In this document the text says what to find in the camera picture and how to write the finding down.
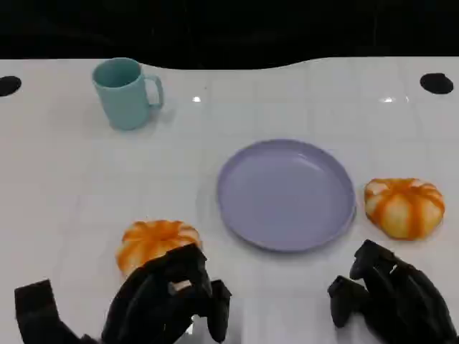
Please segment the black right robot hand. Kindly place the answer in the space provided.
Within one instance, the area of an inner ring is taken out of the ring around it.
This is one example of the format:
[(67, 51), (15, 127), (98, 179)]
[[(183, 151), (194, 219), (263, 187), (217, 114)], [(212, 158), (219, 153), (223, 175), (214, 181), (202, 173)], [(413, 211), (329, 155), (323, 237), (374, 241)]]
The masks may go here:
[(349, 277), (328, 287), (337, 328), (360, 314), (383, 343), (458, 342), (443, 296), (422, 271), (369, 239), (354, 258)]

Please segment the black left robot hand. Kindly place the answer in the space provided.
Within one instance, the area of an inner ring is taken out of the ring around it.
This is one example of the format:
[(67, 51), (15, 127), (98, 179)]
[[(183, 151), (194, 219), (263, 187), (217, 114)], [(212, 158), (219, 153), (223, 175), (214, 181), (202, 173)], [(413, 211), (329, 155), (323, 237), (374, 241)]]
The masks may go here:
[(175, 343), (197, 315), (222, 343), (232, 294), (222, 280), (210, 280), (206, 260), (197, 245), (188, 244), (135, 269), (110, 305), (102, 342)]

